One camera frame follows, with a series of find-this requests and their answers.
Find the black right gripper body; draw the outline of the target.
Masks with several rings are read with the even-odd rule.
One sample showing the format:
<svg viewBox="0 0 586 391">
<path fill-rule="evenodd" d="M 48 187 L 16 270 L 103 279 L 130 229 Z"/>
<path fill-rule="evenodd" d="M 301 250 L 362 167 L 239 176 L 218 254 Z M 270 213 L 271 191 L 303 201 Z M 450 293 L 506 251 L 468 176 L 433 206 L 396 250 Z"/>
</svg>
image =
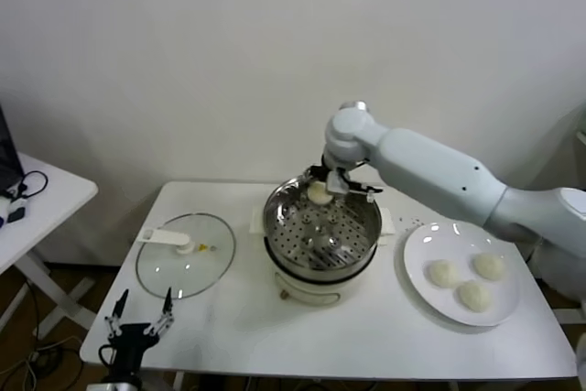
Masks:
<svg viewBox="0 0 586 391">
<path fill-rule="evenodd" d="M 321 165 L 325 167 L 329 172 L 341 171 L 342 173 L 350 173 L 351 171 L 362 167 L 366 164 L 365 160 L 362 161 L 343 161 L 336 157 L 322 155 Z"/>
</svg>

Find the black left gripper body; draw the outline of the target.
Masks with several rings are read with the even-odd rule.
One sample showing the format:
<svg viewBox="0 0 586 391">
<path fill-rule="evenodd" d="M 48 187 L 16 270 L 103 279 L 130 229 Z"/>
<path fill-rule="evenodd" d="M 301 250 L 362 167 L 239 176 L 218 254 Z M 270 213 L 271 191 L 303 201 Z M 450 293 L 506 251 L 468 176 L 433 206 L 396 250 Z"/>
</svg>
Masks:
<svg viewBox="0 0 586 391">
<path fill-rule="evenodd" d="M 123 324 L 120 334 L 108 338 L 109 348 L 114 353 L 110 368 L 115 371 L 138 371 L 143 357 L 158 344 L 158 335 L 151 333 L 148 323 Z"/>
</svg>

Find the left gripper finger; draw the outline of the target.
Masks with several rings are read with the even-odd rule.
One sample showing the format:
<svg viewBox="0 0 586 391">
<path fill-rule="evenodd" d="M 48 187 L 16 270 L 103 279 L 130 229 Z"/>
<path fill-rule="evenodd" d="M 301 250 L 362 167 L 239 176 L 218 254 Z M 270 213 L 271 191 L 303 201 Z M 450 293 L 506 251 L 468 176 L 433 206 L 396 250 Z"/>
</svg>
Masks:
<svg viewBox="0 0 586 391">
<path fill-rule="evenodd" d="M 125 303 L 129 295 L 129 290 L 126 289 L 122 296 L 115 302 L 114 309 L 109 316 L 104 318 L 106 327 L 108 329 L 108 338 L 121 336 L 122 330 L 120 326 L 120 319 L 125 309 Z"/>
<path fill-rule="evenodd" d="M 162 337 L 174 322 L 172 289 L 168 288 L 159 318 L 145 330 L 145 335 Z"/>
</svg>

